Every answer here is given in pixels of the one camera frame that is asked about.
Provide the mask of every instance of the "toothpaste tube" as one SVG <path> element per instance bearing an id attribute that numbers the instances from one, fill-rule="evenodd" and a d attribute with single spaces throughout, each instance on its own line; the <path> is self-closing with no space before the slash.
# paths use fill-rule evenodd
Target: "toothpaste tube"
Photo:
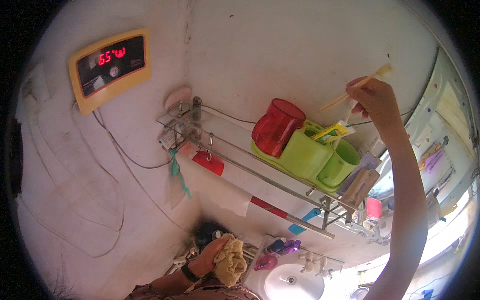
<path id="1" fill-rule="evenodd" d="M 354 132 L 355 129 L 353 129 L 345 121 L 340 120 L 336 124 L 333 124 L 332 126 L 323 129 L 319 133 L 312 135 L 310 138 L 325 145 L 331 141 L 342 138 Z"/>

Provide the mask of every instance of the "glass shelf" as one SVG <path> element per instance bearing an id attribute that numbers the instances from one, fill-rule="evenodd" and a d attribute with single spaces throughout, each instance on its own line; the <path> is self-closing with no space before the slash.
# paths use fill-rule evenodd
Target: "glass shelf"
<path id="1" fill-rule="evenodd" d="M 343 203 L 339 197 L 319 190 L 313 183 L 297 178 L 255 156 L 250 148 L 252 132 L 248 129 L 208 112 L 201 106 L 192 106 L 186 103 L 171 108 L 167 114 L 158 118 L 157 122 L 174 130 L 177 136 L 184 137 L 185 141 L 192 142 L 224 161 L 321 209 L 322 215 L 326 214 L 327 216 L 322 229 L 343 219 L 344 222 L 335 224 L 379 244 L 388 243 L 374 232 L 352 222 L 350 218 L 347 219 L 347 214 L 339 211 L 338 208 L 342 204 L 342 206 L 356 211 L 361 210 Z"/>

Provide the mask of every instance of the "wristwatch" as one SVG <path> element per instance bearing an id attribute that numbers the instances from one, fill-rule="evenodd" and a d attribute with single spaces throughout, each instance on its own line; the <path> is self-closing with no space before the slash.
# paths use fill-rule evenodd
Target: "wristwatch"
<path id="1" fill-rule="evenodd" d="M 195 276 L 192 271 L 190 271 L 190 269 L 188 268 L 188 264 L 184 264 L 181 268 L 181 271 L 185 275 L 185 277 L 187 277 L 187 279 L 191 282 L 197 282 L 201 279 L 200 277 Z"/>

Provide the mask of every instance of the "human hand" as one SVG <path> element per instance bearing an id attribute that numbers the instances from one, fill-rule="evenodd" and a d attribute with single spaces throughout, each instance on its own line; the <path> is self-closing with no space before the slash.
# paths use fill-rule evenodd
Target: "human hand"
<path id="1" fill-rule="evenodd" d="M 386 134 L 385 131 L 391 128 L 403 128 L 392 87 L 375 78 L 363 87 L 353 86 L 364 78 L 354 79 L 347 84 L 347 94 L 358 101 L 352 113 L 361 113 L 364 119 L 370 117 L 380 135 Z"/>
<path id="2" fill-rule="evenodd" d="M 198 258 L 193 262 L 189 263 L 188 268 L 192 273 L 197 277 L 203 277 L 204 275 L 212 272 L 215 269 L 215 264 L 213 259 L 220 252 L 220 250 L 228 242 L 228 237 L 221 237 L 210 242 L 205 249 L 200 253 Z"/>

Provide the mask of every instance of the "person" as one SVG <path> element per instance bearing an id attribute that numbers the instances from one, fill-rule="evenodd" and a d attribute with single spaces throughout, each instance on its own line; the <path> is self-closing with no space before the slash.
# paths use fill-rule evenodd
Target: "person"
<path id="1" fill-rule="evenodd" d="M 370 118 L 377 128 L 392 160 L 395 194 L 390 259 L 364 300 L 400 300 L 417 270 L 427 240 L 427 200 L 392 87 L 377 79 L 371 79 L 361 88 L 354 87 L 362 79 L 364 77 L 347 84 L 347 94 L 358 101 L 352 113 Z M 254 295 L 227 288 L 215 278 L 208 278 L 193 291 L 185 293 L 194 284 L 188 279 L 191 278 L 188 271 L 196 277 L 212 272 L 215 267 L 213 258 L 226 242 L 217 239 L 208 244 L 198 258 L 187 265 L 187 274 L 183 270 L 177 271 L 155 279 L 149 285 L 137 286 L 125 299 L 256 300 Z"/>

